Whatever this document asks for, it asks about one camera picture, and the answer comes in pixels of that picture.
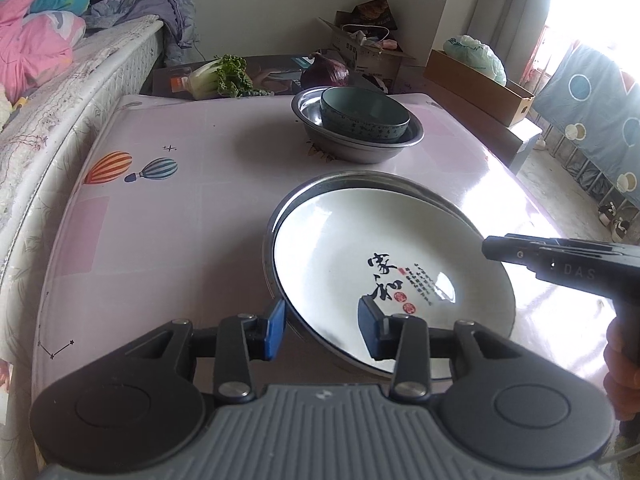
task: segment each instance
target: curtain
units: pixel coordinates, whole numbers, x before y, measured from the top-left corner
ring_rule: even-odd
[[[468,35],[488,44],[507,77],[520,81],[545,26],[551,0],[478,0]]]

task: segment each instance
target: green patterned bowl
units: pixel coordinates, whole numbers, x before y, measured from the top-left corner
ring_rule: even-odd
[[[335,86],[322,92],[322,124],[327,130],[370,142],[396,142],[409,125],[409,111],[380,92]]]

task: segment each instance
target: pink tablecloth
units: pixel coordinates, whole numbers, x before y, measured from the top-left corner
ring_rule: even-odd
[[[430,98],[397,99],[420,119],[425,139],[369,169],[433,189],[483,235],[558,234],[514,176]],[[123,176],[135,173],[136,180],[76,187],[44,288],[34,398],[57,378],[168,320],[189,317],[212,326],[263,309],[270,294],[261,245],[271,213],[302,182],[356,168],[313,149],[290,101],[121,100],[82,178],[107,154],[126,152],[132,159]],[[156,164],[145,178],[143,168],[158,158],[174,160],[178,170],[153,181],[153,168],[172,171],[170,163]],[[538,282],[523,267],[506,268],[517,303],[513,339],[601,384],[609,303]],[[210,363],[198,365],[196,384],[203,390],[211,388],[210,369]],[[276,361],[254,364],[254,373],[259,383],[358,379],[353,368],[291,331]]]

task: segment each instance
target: pink blanket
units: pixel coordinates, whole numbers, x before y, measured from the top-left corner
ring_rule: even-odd
[[[33,1],[0,0],[0,84],[12,104],[25,90],[64,72],[72,61],[72,41],[84,32],[82,18],[71,15],[69,23],[60,12],[58,18],[41,12],[23,21]]]

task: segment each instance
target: shoe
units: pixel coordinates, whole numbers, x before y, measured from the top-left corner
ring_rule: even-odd
[[[598,216],[600,223],[604,225],[604,227],[607,227],[616,217],[616,205],[613,202],[602,204],[598,208],[598,213],[600,213]]]
[[[611,239],[619,244],[622,243],[622,238],[626,236],[626,231],[631,227],[631,224],[628,220],[623,220],[619,218],[611,227]]]

